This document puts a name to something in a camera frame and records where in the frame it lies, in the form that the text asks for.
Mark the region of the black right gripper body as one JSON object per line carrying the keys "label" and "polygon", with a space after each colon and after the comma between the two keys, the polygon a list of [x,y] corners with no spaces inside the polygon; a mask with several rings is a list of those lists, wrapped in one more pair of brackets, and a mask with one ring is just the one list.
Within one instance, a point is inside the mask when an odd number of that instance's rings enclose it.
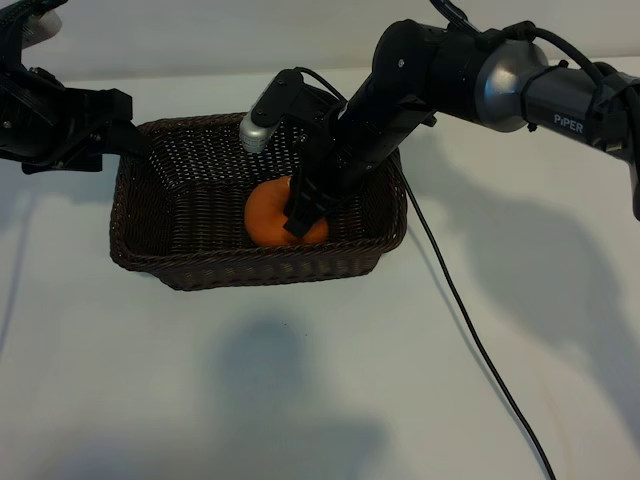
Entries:
{"label": "black right gripper body", "polygon": [[400,143],[399,103],[351,99],[303,149],[303,197],[335,211]]}

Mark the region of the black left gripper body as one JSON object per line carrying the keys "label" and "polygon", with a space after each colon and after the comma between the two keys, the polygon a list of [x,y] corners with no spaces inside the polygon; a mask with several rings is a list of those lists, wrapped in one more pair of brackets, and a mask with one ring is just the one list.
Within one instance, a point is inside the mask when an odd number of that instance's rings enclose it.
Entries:
{"label": "black left gripper body", "polygon": [[1,74],[1,157],[27,175],[100,172],[107,127],[132,117],[132,97],[117,89],[67,88],[38,68]]}

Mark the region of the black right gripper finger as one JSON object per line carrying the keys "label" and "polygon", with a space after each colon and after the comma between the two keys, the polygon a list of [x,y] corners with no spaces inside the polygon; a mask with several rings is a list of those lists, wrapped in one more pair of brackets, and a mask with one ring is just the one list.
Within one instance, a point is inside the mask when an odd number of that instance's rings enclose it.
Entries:
{"label": "black right gripper finger", "polygon": [[289,197],[286,201],[284,214],[286,216],[301,216],[306,207],[306,200],[303,198],[302,172],[296,172],[289,178]]}
{"label": "black right gripper finger", "polygon": [[284,229],[293,236],[305,236],[327,214],[327,209],[322,204],[313,199],[304,199],[306,200],[306,207],[301,216],[285,215]]}

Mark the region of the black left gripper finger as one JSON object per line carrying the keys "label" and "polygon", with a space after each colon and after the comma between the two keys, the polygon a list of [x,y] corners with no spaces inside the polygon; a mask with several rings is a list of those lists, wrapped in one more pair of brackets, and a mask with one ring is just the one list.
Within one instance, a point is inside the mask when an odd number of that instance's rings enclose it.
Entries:
{"label": "black left gripper finger", "polygon": [[105,154],[146,159],[149,143],[146,136],[130,121],[113,121],[104,134],[102,150]]}

